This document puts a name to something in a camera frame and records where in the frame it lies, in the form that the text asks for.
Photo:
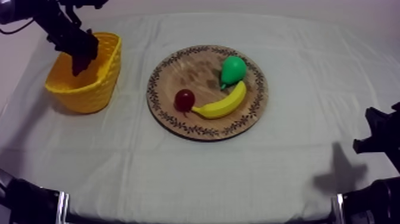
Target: table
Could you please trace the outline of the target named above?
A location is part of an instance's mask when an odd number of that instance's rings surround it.
[[[356,155],[369,136],[364,110],[400,99],[396,39],[334,24],[250,14],[164,14],[89,20],[123,39],[110,105],[89,116],[65,110],[43,88],[57,57],[45,40],[0,118],[1,168],[69,192],[71,211],[147,222],[285,221],[324,216],[337,192],[397,172],[383,154]],[[263,70],[269,102],[237,138],[178,138],[150,115],[154,67],[197,44],[225,45]]]

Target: woven basket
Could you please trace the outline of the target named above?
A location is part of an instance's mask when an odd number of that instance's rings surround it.
[[[121,38],[113,33],[94,33],[98,56],[87,70],[72,75],[72,58],[60,53],[45,87],[69,110],[93,113],[107,106],[121,69]]]

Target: yellow banana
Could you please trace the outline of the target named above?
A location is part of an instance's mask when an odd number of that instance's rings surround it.
[[[239,81],[235,89],[224,99],[206,104],[202,107],[192,107],[192,111],[208,119],[223,117],[234,111],[246,96],[246,85]]]

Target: round wooden plate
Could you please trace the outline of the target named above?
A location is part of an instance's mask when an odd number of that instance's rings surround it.
[[[219,83],[222,63],[230,55],[239,56],[247,65],[247,93],[241,105],[214,120],[194,112],[178,112],[174,98],[181,89],[195,94],[197,107],[219,101],[233,90],[235,86],[221,91]],[[197,141],[219,141],[234,137],[257,122],[267,105],[267,92],[262,71],[248,57],[224,46],[198,45],[171,54],[155,68],[148,83],[147,102],[155,119],[176,135]]]

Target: basket rim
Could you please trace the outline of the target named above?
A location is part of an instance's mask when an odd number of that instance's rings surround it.
[[[118,52],[118,50],[119,50],[119,48],[120,48],[120,46],[121,46],[122,39],[121,39],[121,37],[120,37],[119,35],[116,35],[115,33],[108,33],[108,32],[95,32],[95,33],[93,33],[93,35],[95,35],[95,36],[111,35],[111,36],[117,37],[117,39],[118,39],[117,44],[116,44],[116,46],[115,46],[115,48],[114,48],[114,50],[113,50],[113,52],[112,52],[112,54],[111,54],[111,56],[110,56],[110,59],[107,61],[106,65],[105,65],[106,68],[107,68],[107,71],[108,71],[108,70],[110,69],[110,66],[111,66],[112,58],[115,57],[115,55],[117,54],[117,52]],[[81,88],[77,88],[77,89],[69,89],[69,90],[59,90],[59,89],[50,87],[50,86],[47,84],[47,79],[46,79],[45,88],[46,88],[48,91],[50,91],[50,92],[52,92],[52,93],[55,93],[55,94],[76,94],[76,93],[84,93],[84,92],[89,92],[89,91],[95,89],[97,86],[99,86],[99,85],[102,83],[102,81],[103,81],[106,77],[107,77],[107,75],[106,75],[106,76],[103,76],[101,79],[98,79],[96,82],[93,82],[93,83],[90,84],[90,85],[87,85],[87,86],[84,86],[84,87],[81,87]]]

